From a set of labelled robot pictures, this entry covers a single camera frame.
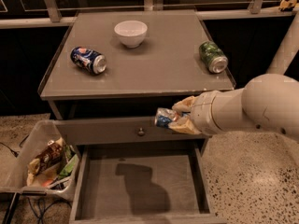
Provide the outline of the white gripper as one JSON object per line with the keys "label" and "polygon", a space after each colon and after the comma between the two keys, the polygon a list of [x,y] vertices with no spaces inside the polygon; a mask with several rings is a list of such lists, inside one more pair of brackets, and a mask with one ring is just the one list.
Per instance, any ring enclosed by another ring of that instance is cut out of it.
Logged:
{"label": "white gripper", "polygon": [[170,122],[168,127],[178,133],[215,135],[221,133],[212,115],[213,102],[218,91],[207,91],[199,96],[189,96],[172,106],[179,113],[190,113],[190,116],[180,117]]}

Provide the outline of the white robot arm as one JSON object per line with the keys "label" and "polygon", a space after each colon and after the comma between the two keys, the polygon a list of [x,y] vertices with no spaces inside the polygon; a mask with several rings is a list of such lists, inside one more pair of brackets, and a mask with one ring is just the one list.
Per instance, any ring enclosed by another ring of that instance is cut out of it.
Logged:
{"label": "white robot arm", "polygon": [[207,20],[209,35],[228,56],[232,91],[205,91],[172,106],[186,116],[172,128],[215,135],[230,131],[274,132],[299,137],[296,18]]}

